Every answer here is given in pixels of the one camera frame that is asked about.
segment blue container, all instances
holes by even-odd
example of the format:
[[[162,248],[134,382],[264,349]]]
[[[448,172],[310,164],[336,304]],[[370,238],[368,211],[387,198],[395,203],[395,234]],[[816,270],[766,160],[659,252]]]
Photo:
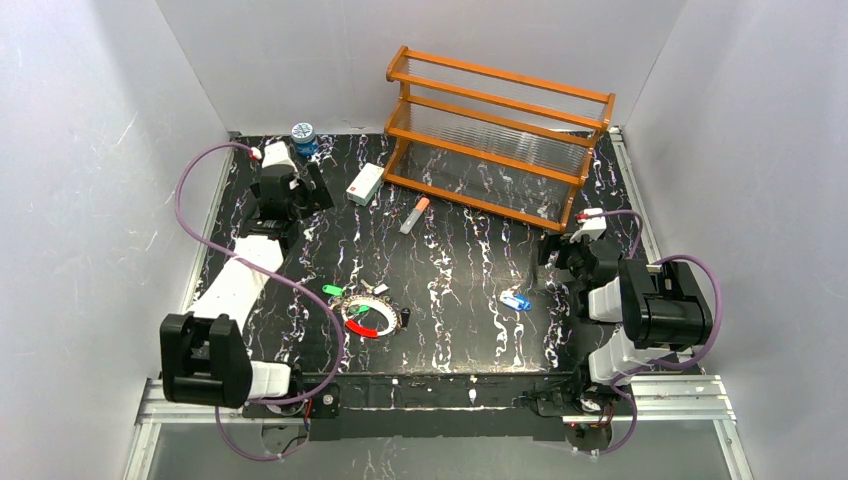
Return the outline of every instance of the blue container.
[[[318,139],[315,129],[308,123],[298,123],[292,128],[292,141],[298,155],[309,157],[318,151]]]

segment green object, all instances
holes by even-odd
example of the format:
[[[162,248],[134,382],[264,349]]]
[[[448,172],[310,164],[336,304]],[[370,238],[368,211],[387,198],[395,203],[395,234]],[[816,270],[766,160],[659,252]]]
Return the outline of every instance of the green object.
[[[324,285],[321,287],[321,291],[326,293],[327,295],[332,295],[334,297],[338,297],[342,293],[344,293],[344,289],[341,287],[337,287],[335,285]]]

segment white wall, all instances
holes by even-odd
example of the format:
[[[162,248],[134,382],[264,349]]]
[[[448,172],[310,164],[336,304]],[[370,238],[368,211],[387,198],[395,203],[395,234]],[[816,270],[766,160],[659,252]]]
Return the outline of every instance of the white wall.
[[[158,0],[230,130],[381,131],[401,45],[617,94],[627,123],[682,0]]]
[[[848,467],[848,4],[811,7],[688,2],[625,128],[663,253],[721,278],[757,478]]]
[[[3,2],[3,478],[122,475],[198,252],[174,182],[226,138],[153,0]],[[198,228],[223,158],[186,192]]]

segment white lid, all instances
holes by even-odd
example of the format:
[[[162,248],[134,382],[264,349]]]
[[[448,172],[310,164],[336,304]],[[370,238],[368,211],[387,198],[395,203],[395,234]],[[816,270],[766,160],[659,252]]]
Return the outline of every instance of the white lid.
[[[292,128],[292,140],[294,143],[309,143],[315,138],[315,130],[312,125],[304,122],[298,123]]]

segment marble tabletop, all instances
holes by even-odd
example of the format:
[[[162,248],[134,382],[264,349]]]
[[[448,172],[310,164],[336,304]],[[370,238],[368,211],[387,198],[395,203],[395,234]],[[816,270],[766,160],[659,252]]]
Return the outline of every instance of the marble tabletop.
[[[288,141],[280,136],[240,137],[252,146]],[[411,234],[398,230],[420,194],[384,184],[362,207],[344,191],[366,162],[385,165],[394,148],[391,137],[326,135],[314,159],[335,207],[307,219],[302,238],[285,258],[280,273],[319,292],[333,284],[348,291],[360,281],[389,287],[393,305],[412,311],[410,325],[397,334],[367,339],[345,331],[343,372],[387,374],[568,371],[609,338],[609,327],[567,319],[562,280],[567,274],[539,267],[531,285],[533,244],[541,229],[463,205],[430,198],[430,206]],[[498,175],[475,169],[469,175]],[[224,186],[212,240],[233,246],[244,214],[256,165],[236,152]],[[589,178],[578,192],[573,213],[588,207],[630,208],[608,136],[595,149]],[[608,236],[622,251],[635,238],[629,218],[609,220]],[[637,256],[644,258],[644,252]],[[196,295],[221,270],[224,258],[207,253]],[[533,304],[515,312],[498,301],[517,288]],[[380,327],[366,314],[362,323]],[[273,281],[256,302],[244,329],[254,360],[298,362],[306,372],[326,372],[336,340],[320,309],[301,294]]]

